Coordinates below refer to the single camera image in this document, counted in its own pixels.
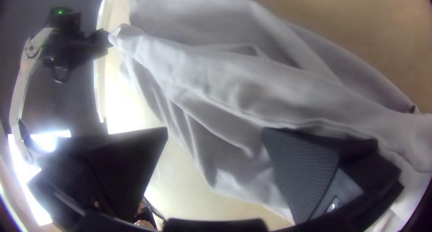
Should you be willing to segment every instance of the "white fabric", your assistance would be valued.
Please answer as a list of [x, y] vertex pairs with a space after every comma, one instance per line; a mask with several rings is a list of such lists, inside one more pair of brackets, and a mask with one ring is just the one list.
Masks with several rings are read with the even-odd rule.
[[409, 219], [432, 174], [432, 116], [408, 114], [371, 66], [250, 0], [131, 0], [130, 22], [109, 36], [125, 74], [215, 191], [289, 218], [263, 127], [376, 138], [405, 186], [376, 228]]

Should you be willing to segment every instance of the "white cloth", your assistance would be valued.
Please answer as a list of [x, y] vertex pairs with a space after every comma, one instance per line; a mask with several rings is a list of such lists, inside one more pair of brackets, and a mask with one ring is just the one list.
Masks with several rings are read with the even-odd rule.
[[387, 217], [409, 219], [432, 174], [432, 116], [409, 114], [367, 63], [250, 0], [131, 0], [130, 22], [109, 36], [125, 74], [216, 192], [289, 218], [263, 127], [376, 138], [405, 186]]

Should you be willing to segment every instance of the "black mesh pad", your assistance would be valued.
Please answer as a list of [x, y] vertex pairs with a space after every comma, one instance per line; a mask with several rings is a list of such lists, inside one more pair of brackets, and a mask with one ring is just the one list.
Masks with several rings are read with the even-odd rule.
[[335, 150], [315, 144], [305, 135], [264, 128], [262, 140], [276, 181], [295, 223], [312, 215], [338, 167]]

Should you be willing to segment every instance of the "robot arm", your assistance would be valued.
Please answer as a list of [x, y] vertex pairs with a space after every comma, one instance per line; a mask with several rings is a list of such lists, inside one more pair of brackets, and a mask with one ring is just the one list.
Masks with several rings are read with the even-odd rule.
[[39, 57], [43, 51], [44, 43], [47, 41], [52, 31], [53, 28], [46, 27], [36, 36], [27, 40], [21, 55], [20, 69], [17, 81], [15, 82], [15, 88], [13, 89], [9, 113], [9, 124], [15, 138], [15, 143], [23, 158], [30, 164], [33, 164], [35, 160], [44, 153], [41, 153], [41, 150], [32, 150], [31, 147], [28, 148], [26, 146], [26, 142], [31, 141], [31, 138], [27, 133], [21, 117], [23, 115], [24, 101], [26, 99], [30, 77], [41, 62], [39, 61]]
[[[30, 137], [22, 121], [24, 101], [32, 73], [40, 62], [50, 68], [53, 79], [66, 83], [71, 72], [89, 60], [97, 59], [108, 53], [112, 45], [108, 33], [97, 30], [85, 37], [81, 31], [81, 14], [71, 9], [58, 7], [51, 10], [50, 16], [36, 36], [27, 40], [21, 56], [20, 70], [12, 95], [9, 123], [16, 145], [23, 158], [36, 164], [39, 157], [46, 154]], [[61, 69], [66, 76], [59, 78]]]

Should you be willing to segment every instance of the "gray wall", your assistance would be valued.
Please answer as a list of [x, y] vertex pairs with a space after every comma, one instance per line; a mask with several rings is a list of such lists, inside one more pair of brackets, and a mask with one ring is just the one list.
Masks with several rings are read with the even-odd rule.
[[[82, 12], [81, 28], [95, 30], [101, 0], [3, 0], [0, 3], [0, 119], [10, 132], [10, 101], [24, 43], [38, 33], [55, 6]], [[23, 120], [31, 133], [70, 129], [73, 136], [106, 132], [93, 94], [92, 64], [76, 69], [66, 84], [54, 82], [48, 69], [39, 67], [31, 78]]]

